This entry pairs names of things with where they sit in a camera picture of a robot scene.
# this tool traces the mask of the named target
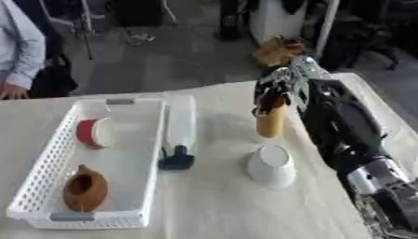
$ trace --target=white tablecloth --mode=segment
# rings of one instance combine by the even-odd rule
[[[389,153],[415,173],[415,132],[361,78],[352,74],[335,78],[364,99],[389,133],[384,141]],[[159,173],[151,224],[146,229],[40,231],[24,221],[7,218],[5,210],[13,194],[65,112],[79,98],[1,103],[0,238],[369,238],[335,173],[319,157],[293,107],[286,111],[283,137],[267,140],[256,134],[255,119],[250,114],[253,87],[254,82],[244,82],[167,92],[192,94],[197,100],[197,161],[186,172]],[[264,189],[244,171],[251,152],[276,143],[291,152],[298,169],[296,182],[285,190]]]

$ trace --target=basket handle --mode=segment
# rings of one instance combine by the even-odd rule
[[[52,221],[89,221],[94,220],[94,213],[52,213]]]
[[[106,99],[107,105],[135,105],[135,100],[130,98],[125,99]]]

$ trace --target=brown clay pot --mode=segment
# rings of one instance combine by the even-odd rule
[[[90,212],[97,208],[107,195],[105,178],[86,165],[78,166],[78,172],[72,176],[63,189],[63,200],[73,211]]]

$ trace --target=robotic hand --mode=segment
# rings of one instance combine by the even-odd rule
[[[372,238],[418,238],[418,180],[410,180],[384,151],[385,135],[364,105],[307,56],[258,80],[253,114],[268,114],[279,97],[295,103]]]

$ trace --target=paper cup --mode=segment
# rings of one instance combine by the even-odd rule
[[[115,143],[113,121],[110,118],[82,120],[77,125],[77,138],[89,148],[108,148]]]
[[[257,183],[273,189],[286,188],[296,178],[293,159],[280,146],[265,146],[256,151],[247,164],[247,172]]]

